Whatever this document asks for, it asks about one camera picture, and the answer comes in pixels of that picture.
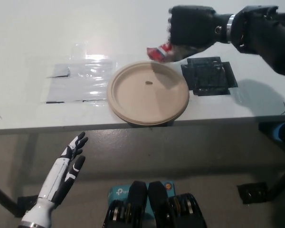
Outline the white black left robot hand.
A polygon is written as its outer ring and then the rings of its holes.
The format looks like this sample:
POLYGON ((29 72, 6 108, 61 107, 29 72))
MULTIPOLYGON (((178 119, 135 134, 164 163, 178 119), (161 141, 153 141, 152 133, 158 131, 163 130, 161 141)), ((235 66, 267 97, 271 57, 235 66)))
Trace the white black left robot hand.
POLYGON ((76 136, 56 159, 37 197, 36 204, 22 217, 19 228, 50 228, 52 212, 63 202, 83 167, 81 155, 86 133, 76 136))

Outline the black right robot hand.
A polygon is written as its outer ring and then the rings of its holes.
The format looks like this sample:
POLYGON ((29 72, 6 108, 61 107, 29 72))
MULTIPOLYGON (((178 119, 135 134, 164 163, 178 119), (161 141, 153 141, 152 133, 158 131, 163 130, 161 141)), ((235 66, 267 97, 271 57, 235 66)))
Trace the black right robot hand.
POLYGON ((231 14, 218 14, 212 7, 178 5, 169 9, 170 62, 203 52, 216 42, 228 43, 231 14))

